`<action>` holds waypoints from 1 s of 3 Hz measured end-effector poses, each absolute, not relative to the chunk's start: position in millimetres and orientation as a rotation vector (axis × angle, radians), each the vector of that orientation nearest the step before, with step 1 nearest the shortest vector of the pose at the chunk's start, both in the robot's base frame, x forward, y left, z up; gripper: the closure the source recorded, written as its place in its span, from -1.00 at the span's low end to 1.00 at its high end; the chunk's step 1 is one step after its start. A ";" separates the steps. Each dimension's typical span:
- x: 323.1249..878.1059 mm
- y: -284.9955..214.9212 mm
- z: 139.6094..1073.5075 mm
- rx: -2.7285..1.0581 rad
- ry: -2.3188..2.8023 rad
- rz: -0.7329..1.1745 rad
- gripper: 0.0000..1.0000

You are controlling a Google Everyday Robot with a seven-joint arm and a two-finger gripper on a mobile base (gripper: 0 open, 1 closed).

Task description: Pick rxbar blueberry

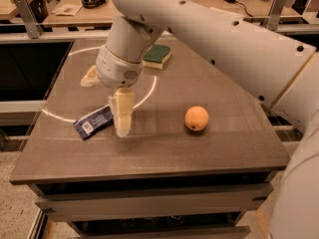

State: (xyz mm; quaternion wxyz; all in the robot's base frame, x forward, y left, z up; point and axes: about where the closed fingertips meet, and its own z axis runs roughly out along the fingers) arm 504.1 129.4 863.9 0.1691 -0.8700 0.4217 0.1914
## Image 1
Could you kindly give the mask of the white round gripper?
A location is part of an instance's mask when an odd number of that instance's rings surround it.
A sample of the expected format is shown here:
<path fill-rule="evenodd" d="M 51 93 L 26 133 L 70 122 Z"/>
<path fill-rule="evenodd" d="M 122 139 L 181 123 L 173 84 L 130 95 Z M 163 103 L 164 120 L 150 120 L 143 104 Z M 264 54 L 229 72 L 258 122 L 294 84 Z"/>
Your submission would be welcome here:
<path fill-rule="evenodd" d="M 135 94 L 131 88 L 142 72 L 142 63 L 129 63 L 113 55 L 106 46 L 100 48 L 96 66 L 92 66 L 81 78 L 80 85 L 90 88 L 102 82 L 109 88 L 120 88 L 109 96 L 109 105 L 117 136 L 125 137 L 132 125 Z"/>

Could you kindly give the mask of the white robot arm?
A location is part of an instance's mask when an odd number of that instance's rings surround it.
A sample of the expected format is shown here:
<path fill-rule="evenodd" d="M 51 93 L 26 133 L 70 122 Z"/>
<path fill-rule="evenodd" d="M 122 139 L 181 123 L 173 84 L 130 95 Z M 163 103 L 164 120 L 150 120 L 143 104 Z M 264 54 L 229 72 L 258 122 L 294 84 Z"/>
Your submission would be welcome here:
<path fill-rule="evenodd" d="M 315 48 L 187 0 L 112 0 L 120 11 L 101 48 L 97 75 L 119 136 L 131 129 L 130 87 L 148 48 L 168 31 L 267 106 L 303 138 L 281 181 L 268 239 L 319 239 L 319 89 Z"/>

